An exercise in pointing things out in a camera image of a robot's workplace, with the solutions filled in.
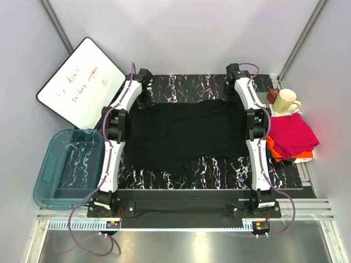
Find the blue plastic container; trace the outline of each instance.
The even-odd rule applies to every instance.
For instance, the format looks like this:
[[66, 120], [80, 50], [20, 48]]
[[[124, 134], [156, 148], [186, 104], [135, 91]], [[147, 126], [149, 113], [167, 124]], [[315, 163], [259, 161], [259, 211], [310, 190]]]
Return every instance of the blue plastic container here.
[[104, 139], [97, 130], [69, 129], [57, 133], [46, 151], [34, 201], [51, 210], [74, 208], [96, 189], [103, 153]]

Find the black cloth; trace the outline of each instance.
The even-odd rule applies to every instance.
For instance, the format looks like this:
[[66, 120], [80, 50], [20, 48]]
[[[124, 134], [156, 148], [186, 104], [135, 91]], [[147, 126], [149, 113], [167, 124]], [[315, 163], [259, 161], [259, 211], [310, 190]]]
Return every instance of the black cloth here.
[[241, 130], [244, 113], [241, 101], [156, 104], [148, 111], [134, 104], [124, 164], [177, 176], [186, 170], [187, 161], [202, 156], [248, 156]]

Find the gray wall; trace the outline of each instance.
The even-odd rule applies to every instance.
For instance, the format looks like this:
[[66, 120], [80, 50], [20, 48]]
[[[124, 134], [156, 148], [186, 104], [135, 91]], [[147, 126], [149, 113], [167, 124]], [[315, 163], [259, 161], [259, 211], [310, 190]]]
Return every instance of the gray wall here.
[[321, 144], [311, 162], [320, 197], [331, 208], [351, 258], [351, 1], [329, 1], [283, 80], [297, 92]]
[[23, 262], [45, 151], [69, 127], [35, 94], [67, 54], [37, 0], [0, 1], [0, 20], [0, 255], [1, 262]]
[[318, 0], [50, 0], [73, 46], [89, 36], [124, 73], [278, 74]]

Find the yellow mug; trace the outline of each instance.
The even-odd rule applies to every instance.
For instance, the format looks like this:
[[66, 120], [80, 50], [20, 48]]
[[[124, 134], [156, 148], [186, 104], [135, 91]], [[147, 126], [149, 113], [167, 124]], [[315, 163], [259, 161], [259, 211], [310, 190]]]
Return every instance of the yellow mug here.
[[301, 102], [296, 100], [296, 93], [291, 89], [282, 89], [273, 103], [273, 110], [277, 113], [293, 111], [300, 108]]

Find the marble tabletop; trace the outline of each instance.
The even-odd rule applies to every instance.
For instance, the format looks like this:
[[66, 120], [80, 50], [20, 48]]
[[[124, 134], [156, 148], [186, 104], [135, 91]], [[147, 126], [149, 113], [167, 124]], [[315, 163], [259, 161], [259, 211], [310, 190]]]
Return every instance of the marble tabletop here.
[[[221, 99], [225, 75], [155, 75], [148, 90], [155, 103], [188, 102]], [[269, 75], [254, 79], [256, 92], [273, 89]], [[200, 157], [189, 161], [191, 174], [173, 176], [163, 171], [126, 167], [121, 157], [118, 173], [120, 189], [246, 189], [249, 188], [251, 165], [249, 156], [240, 158]], [[268, 157], [271, 181], [278, 188], [302, 188], [295, 164], [275, 162]]]

